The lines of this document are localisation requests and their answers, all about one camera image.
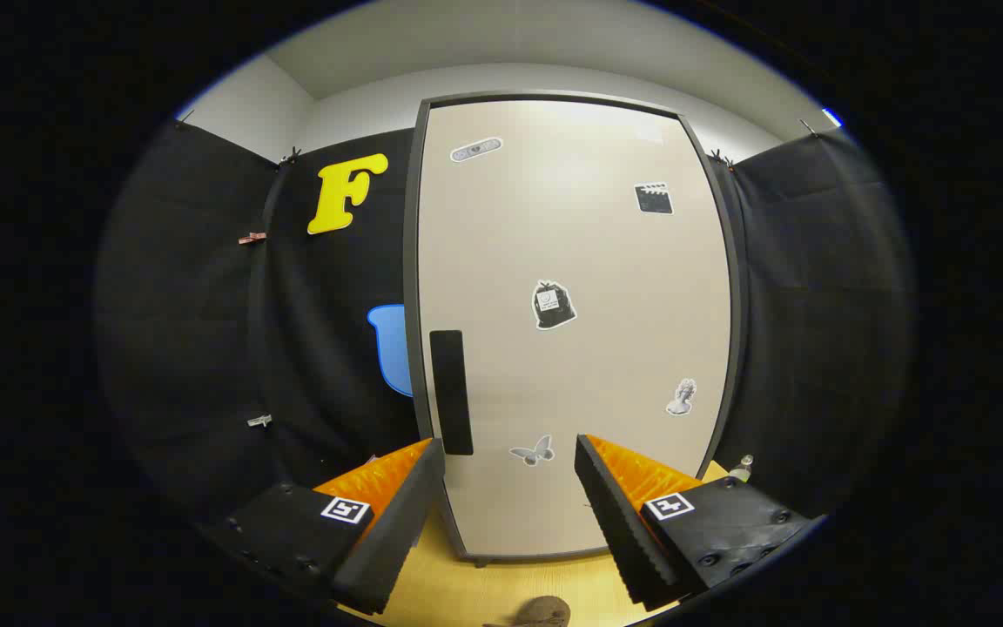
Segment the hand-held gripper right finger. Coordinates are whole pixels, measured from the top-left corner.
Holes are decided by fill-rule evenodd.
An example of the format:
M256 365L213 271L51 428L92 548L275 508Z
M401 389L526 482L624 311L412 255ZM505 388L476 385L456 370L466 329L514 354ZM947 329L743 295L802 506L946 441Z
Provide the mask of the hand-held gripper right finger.
M727 594L825 520L735 476L700 481L590 434L576 438L575 473L629 598L646 610Z

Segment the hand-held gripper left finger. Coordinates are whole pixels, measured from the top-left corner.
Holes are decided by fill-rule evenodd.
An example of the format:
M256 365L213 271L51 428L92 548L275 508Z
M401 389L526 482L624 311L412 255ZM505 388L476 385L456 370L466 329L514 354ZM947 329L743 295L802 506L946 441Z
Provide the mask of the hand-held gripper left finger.
M319 487L273 485L202 530L287 594L381 614L443 469L441 438L425 438Z

